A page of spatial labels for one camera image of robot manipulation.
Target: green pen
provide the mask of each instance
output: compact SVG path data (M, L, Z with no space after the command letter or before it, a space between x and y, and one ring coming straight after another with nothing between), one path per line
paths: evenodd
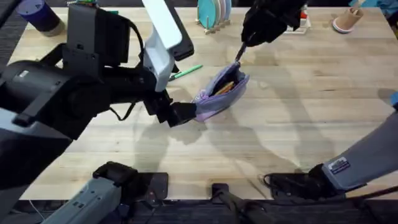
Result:
M182 77L182 76L184 76L186 74L189 74L189 73L191 73L191 72L193 72L195 70L198 70L199 68L202 68L202 67L203 67L203 65L196 65L196 66L194 66L194 67L192 67L192 68L190 68L190 69L188 69L186 71L178 72L177 74L175 74L175 75L173 75L172 77L169 78L169 82L173 81L173 80L175 80L177 78L180 78L180 77Z

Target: purple zippered pouch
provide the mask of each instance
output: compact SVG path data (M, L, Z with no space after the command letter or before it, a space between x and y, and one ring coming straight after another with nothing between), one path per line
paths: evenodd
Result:
M241 64L239 62L232 63L222 69L214 79L207 85L206 89L201 90L193 103L197 105L197 121L205 121L206 119L216 115L233 105L246 91L246 85L249 81L249 75L239 71ZM224 83L234 81L234 87L223 94L214 95Z

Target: floor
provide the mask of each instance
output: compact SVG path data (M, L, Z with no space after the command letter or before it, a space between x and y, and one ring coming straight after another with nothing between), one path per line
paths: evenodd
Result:
M4 9L10 0L0 0L0 9ZM50 6L65 6L64 0L46 0ZM196 0L172 0L176 6L196 6ZM311 5L317 6L346 6L347 0L312 0ZM250 1L234 1L235 5L246 6ZM99 0L100 6L141 6L140 0ZM17 15L13 15L0 30L0 71L6 66L9 57L18 43L26 22ZM142 204L137 205L134 223L230 223L231 214L221 205L192 206L193 202L166 203L153 214ZM398 220L397 201L372 200L367 205L354 206L351 203L339 205L323 205L317 207L267 207L268 214L278 220L282 217L288 223L322 224L322 223L358 223L358 224L392 224ZM21 219L22 223L38 223L40 217L31 209ZM106 223L120 223L117 215L111 214Z

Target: wooden table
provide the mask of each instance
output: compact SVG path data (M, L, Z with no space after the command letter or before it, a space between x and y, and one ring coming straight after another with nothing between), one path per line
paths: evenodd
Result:
M146 38L151 33L145 9L119 8ZM223 67L241 42L247 9L233 9L232 25L204 35L195 24L196 9L177 10L195 44L195 54L178 63L183 70L204 67L169 83L177 101L190 101ZM208 198L215 182L229 184L243 198L270 198L259 180L270 172L307 171L346 150L393 112L398 88L398 41L379 9L364 9L354 32L341 35L330 22L342 8L310 8L306 35L283 35L272 44L248 49L242 71L251 80L243 98L206 123L191 121L169 129L138 104L119 122L106 112L30 186L22 199L70 199L107 161L141 172L168 172L169 198ZM67 9L55 12L67 20ZM47 38L28 25L11 62L43 57L66 35ZM130 65L138 44L131 34ZM127 105L115 106L124 113ZM398 172L350 195L398 183Z

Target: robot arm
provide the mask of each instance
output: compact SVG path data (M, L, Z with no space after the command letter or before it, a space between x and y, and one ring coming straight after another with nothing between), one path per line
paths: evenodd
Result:
M256 0L246 13L241 40L246 47L276 40L287 26L300 26L300 9L307 1ZM308 175L269 174L274 198L320 200L344 194L366 183L398 170L398 114L393 113L380 127L339 156L315 166Z
M191 56L193 44L172 6L161 2L159 6L144 0L155 28L145 51L131 21L95 7L71 5L66 44L39 62L10 64L0 75L0 220L39 174L110 105L134 106L143 101L150 115L171 127L196 116L194 104L172 103L165 90L164 79L170 76L175 60ZM159 18L164 17L168 24L160 26ZM180 37L172 43L161 31L168 26ZM130 28L141 40L143 62L124 68L120 64L128 59ZM55 64L61 59L63 68L58 68Z

